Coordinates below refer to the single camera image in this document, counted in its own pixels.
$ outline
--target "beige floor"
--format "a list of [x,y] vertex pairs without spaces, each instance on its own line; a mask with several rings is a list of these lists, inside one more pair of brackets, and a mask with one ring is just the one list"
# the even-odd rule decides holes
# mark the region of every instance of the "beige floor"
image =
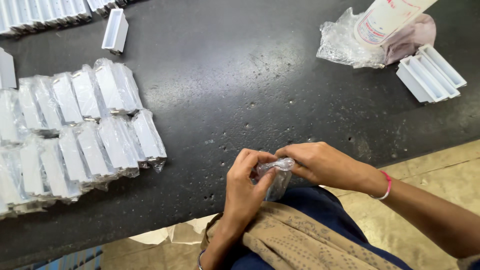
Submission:
[[[383,170],[480,214],[480,140],[394,164]],[[372,245],[400,257],[413,269],[457,269],[454,258],[382,203],[365,194],[330,190],[339,197],[347,213]],[[102,269],[191,269],[200,252],[200,244],[177,243],[195,243],[201,241],[202,235],[186,223],[171,229],[175,233],[159,245],[141,244],[132,239],[105,245]]]

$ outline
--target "black work surface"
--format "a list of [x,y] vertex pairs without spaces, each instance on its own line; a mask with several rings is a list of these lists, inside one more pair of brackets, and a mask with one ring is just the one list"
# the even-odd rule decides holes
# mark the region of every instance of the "black work surface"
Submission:
[[[380,167],[480,138],[480,1],[441,0],[435,48],[468,81],[458,98],[419,104],[395,72],[318,59],[319,25],[371,0],[147,0],[125,9],[120,57],[101,49],[107,20],[0,41],[17,78],[130,67],[168,161],[69,206],[0,221],[0,268],[222,211],[225,175],[243,147],[275,152],[325,141]],[[293,185],[305,184],[294,179]]]

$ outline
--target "white bottle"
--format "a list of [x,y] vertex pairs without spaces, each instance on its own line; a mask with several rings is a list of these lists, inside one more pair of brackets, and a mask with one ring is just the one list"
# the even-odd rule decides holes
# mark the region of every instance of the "white bottle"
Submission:
[[357,21],[354,35],[365,47],[382,45],[437,0],[375,0]]

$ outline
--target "person's right hand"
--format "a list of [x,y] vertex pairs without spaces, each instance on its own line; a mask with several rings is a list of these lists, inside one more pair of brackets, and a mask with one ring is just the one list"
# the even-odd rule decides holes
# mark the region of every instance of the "person's right hand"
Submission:
[[385,175],[368,164],[356,161],[325,142],[285,146],[277,157],[291,157],[298,163],[292,173],[316,185],[353,190],[382,197],[388,188]]

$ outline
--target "beige scarf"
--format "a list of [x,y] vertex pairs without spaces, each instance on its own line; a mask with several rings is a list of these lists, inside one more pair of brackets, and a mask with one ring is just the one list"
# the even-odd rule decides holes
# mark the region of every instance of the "beige scarf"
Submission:
[[[202,249],[215,234],[215,217]],[[395,270],[399,267],[289,206],[263,202],[241,243],[276,270]]]

